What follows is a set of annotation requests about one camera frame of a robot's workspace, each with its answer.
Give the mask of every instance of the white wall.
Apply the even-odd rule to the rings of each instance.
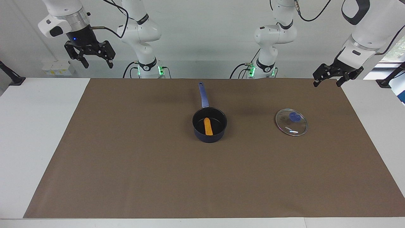
[[[101,0],[82,2],[86,11],[92,13],[92,26],[115,30],[125,22],[125,17],[116,8]],[[253,38],[255,29],[275,24],[268,0],[144,2],[150,17],[162,27],[162,38],[151,45],[162,63],[170,67],[173,77],[229,77],[237,64],[249,62],[258,50]],[[302,1],[303,16],[314,17],[325,3],[326,0]],[[296,15],[297,40],[277,46],[276,64],[280,77],[312,77],[321,63],[333,61],[354,28],[341,15],[342,3],[343,0],[332,1],[324,14],[311,23]],[[0,59],[20,75],[44,77],[43,61],[68,60],[63,47],[67,37],[47,39],[36,26],[47,14],[41,0],[0,1]],[[90,56],[87,57],[89,69],[73,62],[78,71],[75,77],[121,77],[127,63],[136,60],[136,56],[108,31],[96,31],[96,35],[99,41],[111,42],[117,53],[115,67],[110,70],[103,60]],[[363,75],[380,59],[373,57],[365,65]]]

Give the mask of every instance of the green indicator light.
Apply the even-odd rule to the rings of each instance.
[[[254,77],[254,72],[256,71],[256,67],[255,66],[252,66],[251,68],[250,68],[250,72],[249,72],[249,77]]]
[[[161,67],[161,66],[158,66],[158,69],[159,69],[159,74],[160,74],[160,75],[164,75],[164,70],[162,69],[162,67]]]
[[[275,68],[273,69],[273,72],[271,73],[271,77],[276,77],[276,76],[277,76],[277,73],[278,73],[278,68],[275,67]]]

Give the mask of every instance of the blue knob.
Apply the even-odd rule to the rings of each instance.
[[[301,116],[299,114],[297,114],[296,112],[291,112],[290,113],[290,120],[292,122],[300,122],[301,121]]]

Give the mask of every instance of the blue handle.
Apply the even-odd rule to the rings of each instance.
[[[296,112],[291,112],[291,113],[290,113],[290,120],[291,120],[292,122],[297,123],[297,122],[300,122],[301,119],[302,119],[302,118],[301,118],[300,114],[298,114],[298,113],[296,113]]]
[[[200,82],[198,84],[198,87],[200,88],[201,106],[203,108],[207,108],[207,107],[209,107],[209,103],[208,103],[207,93],[205,92],[204,83]]]

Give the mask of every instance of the orange object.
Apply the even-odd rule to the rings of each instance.
[[[212,128],[211,128],[211,120],[209,120],[209,118],[204,119],[204,127],[205,127],[205,134],[207,136],[214,135],[214,133],[212,132]]]

